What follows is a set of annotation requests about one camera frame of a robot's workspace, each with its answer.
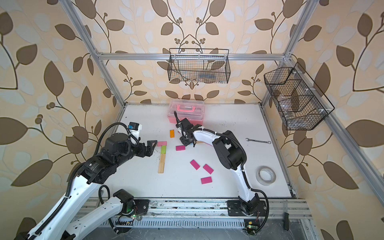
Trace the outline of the wooden block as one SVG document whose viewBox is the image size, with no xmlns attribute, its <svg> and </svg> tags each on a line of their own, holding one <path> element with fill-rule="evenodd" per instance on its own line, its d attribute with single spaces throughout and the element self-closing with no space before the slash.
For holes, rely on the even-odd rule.
<svg viewBox="0 0 384 240">
<path fill-rule="evenodd" d="M 166 159 L 166 154 L 161 154 L 160 164 L 164 164 L 165 163 L 165 159 Z"/>
<path fill-rule="evenodd" d="M 163 173 L 164 173 L 164 170 L 165 170 L 165 164 L 164 164 L 164 163 L 160 163 L 160 164 L 159 164 L 158 173 L 159 173 L 159 174 L 163 174 Z"/>
</svg>

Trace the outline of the light pink block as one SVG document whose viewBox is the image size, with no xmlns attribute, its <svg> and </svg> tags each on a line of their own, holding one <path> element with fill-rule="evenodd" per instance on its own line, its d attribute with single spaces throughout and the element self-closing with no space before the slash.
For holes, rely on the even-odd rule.
<svg viewBox="0 0 384 240">
<path fill-rule="evenodd" d="M 158 147 L 167 146 L 167 141 L 161 141 L 157 143 Z"/>
</svg>

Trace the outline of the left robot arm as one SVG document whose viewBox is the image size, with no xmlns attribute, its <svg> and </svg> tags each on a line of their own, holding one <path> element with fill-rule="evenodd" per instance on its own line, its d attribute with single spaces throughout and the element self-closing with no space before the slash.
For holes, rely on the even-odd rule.
<svg viewBox="0 0 384 240">
<path fill-rule="evenodd" d="M 125 190 L 111 194 L 105 185 L 107 179 L 117 172 L 117 168 L 134 157 L 150 157 L 154 153 L 157 141 L 140 142 L 140 125 L 120 123 L 126 132 L 115 133 L 106 139 L 103 148 L 97 143 L 94 155 L 71 172 L 67 190 L 43 220 L 30 230 L 22 230 L 17 240 L 82 240 L 89 233 L 112 217 L 122 214 L 128 217 L 136 215 L 139 208 L 133 195 Z M 100 201 L 101 205 L 74 220 L 84 203 L 98 193 L 102 196 L 106 189 L 109 199 Z"/>
</svg>

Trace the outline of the lime green block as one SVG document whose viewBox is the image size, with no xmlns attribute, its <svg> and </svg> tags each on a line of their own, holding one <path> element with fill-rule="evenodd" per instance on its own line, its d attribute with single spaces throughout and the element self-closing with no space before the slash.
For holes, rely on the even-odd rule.
<svg viewBox="0 0 384 240">
<path fill-rule="evenodd" d="M 165 156 L 167 152 L 167 146 L 161 146 L 161 156 Z"/>
</svg>

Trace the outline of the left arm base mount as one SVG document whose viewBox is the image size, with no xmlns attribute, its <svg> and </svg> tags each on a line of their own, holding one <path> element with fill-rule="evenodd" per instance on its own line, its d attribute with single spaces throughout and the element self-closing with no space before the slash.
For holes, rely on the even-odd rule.
<svg viewBox="0 0 384 240">
<path fill-rule="evenodd" d="M 125 225 L 135 219 L 141 220 L 149 210 L 150 200 L 134 199 L 123 205 L 120 213 L 112 217 L 112 222 L 116 225 Z"/>
</svg>

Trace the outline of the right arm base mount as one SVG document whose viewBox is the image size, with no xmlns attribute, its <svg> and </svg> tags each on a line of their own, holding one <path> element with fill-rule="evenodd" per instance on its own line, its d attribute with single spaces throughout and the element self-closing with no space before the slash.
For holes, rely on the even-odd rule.
<svg viewBox="0 0 384 240">
<path fill-rule="evenodd" d="M 265 217 L 267 215 L 267 206 L 265 201 L 260 201 L 253 213 L 247 214 L 241 207 L 240 200 L 227 201 L 228 215 L 230 217 Z"/>
</svg>

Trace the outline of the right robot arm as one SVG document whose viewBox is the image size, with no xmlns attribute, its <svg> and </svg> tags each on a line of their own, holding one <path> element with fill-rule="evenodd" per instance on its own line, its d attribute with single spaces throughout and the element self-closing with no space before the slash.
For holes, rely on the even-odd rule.
<svg viewBox="0 0 384 240">
<path fill-rule="evenodd" d="M 266 217 L 268 217 L 270 211 L 269 199 L 265 192 L 254 189 L 249 184 L 245 170 L 247 154 L 235 135 L 229 130 L 218 133 L 203 128 L 202 125 L 193 125 L 186 118 L 180 120 L 176 111 L 174 111 L 174 116 L 177 121 L 176 127 L 182 135 L 180 141 L 185 147 L 191 144 L 195 146 L 197 142 L 212 146 L 223 167 L 231 171 L 238 189 L 242 213 L 246 216 L 256 214 L 258 206 L 262 204 L 259 197 L 259 194 L 262 194 L 266 204 L 264 210 L 266 211 Z"/>
</svg>

